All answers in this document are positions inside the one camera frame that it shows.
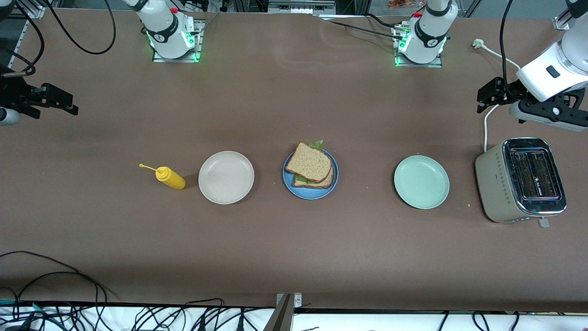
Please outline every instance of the toaster lever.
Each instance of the toaster lever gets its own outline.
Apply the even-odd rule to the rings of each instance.
[[[541,227],[541,229],[549,228],[549,221],[545,217],[539,218],[537,222],[539,223],[539,227]]]

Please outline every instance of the light green plate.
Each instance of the light green plate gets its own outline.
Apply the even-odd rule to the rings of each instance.
[[[437,161],[423,155],[413,155],[396,167],[394,186],[406,203],[420,209],[431,209],[447,198],[449,177]]]

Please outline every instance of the white plate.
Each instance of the white plate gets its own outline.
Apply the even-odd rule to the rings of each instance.
[[[394,172],[398,195],[415,208],[431,209],[442,204],[449,194],[449,177],[435,160],[413,155],[402,160]]]
[[[243,154],[224,151],[204,162],[198,173],[198,186],[208,200],[231,204],[249,193],[254,178],[253,166]]]

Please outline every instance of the white cable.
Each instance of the white cable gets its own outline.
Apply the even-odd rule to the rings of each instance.
[[[488,151],[488,116],[500,105],[495,105],[492,109],[484,116],[484,153]]]
[[[502,58],[502,55],[498,54],[497,52],[494,52],[493,50],[488,48],[486,45],[484,45],[484,40],[482,40],[482,39],[474,40],[474,42],[472,43],[472,46],[474,47],[474,49],[478,49],[478,48],[485,49],[488,52],[490,52],[491,54],[494,54],[497,57]],[[508,61],[510,64],[514,65],[518,70],[520,70],[520,66],[518,64],[514,63],[513,61],[511,61],[508,58],[506,58],[506,61]]]

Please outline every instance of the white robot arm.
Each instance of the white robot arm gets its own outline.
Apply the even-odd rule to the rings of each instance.
[[[443,51],[457,9],[454,0],[428,0],[421,17],[403,22],[409,26],[410,35],[400,44],[398,51],[418,64],[432,62]]]
[[[140,17],[151,46],[164,58],[184,56],[195,47],[194,19],[170,9],[165,0],[123,0]]]
[[[519,70],[519,80],[508,84],[496,77],[479,89],[478,113],[491,105],[512,104],[509,112],[520,123],[588,128],[588,112],[579,108],[588,85],[588,0],[566,2],[575,25]]]

